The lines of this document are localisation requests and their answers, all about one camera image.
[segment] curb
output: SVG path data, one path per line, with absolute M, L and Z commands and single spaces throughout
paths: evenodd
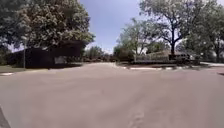
M 42 71 L 49 71 L 47 69 L 39 69 L 39 70 L 26 70 L 24 72 L 21 73 L 37 73 L 37 72 L 42 72 Z
M 11 76 L 13 75 L 14 73 L 1 73 L 0 76 Z
M 128 69 L 128 70 L 153 70 L 153 71 L 176 71 L 176 70 L 184 70 L 188 69 L 189 67 L 166 67 L 166 68 L 128 68 L 128 67 L 120 67 L 122 69 Z
M 222 63 L 208 63 L 208 62 L 201 62 L 201 64 L 207 64 L 211 67 L 224 67 L 224 64 Z

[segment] tree trunk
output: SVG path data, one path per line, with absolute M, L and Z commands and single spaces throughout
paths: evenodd
M 220 54 L 219 54 L 219 48 L 216 50 L 216 62 L 219 63 L 220 61 Z
M 172 27 L 171 55 L 175 55 L 175 29 Z
M 135 55 L 138 55 L 138 46 L 135 48 Z
M 218 41 L 218 44 L 215 46 L 215 52 L 216 52 L 216 62 L 219 63 L 220 61 L 220 42 Z
M 174 43 L 171 44 L 171 55 L 172 56 L 175 55 L 175 44 Z

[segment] grass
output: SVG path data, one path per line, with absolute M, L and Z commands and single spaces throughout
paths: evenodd
M 14 68 L 12 66 L 0 66 L 0 73 L 15 73 L 22 71 L 24 71 L 23 68 Z

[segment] pole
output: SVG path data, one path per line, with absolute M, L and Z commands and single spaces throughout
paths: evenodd
M 24 42 L 24 50 L 23 50 L 23 68 L 26 70 L 26 41 Z

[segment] blue sky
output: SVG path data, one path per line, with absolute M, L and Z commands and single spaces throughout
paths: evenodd
M 90 31 L 95 34 L 95 42 L 90 46 L 100 46 L 104 51 L 112 53 L 117 45 L 122 28 L 132 17 L 139 17 L 139 0 L 80 0 L 88 11 Z

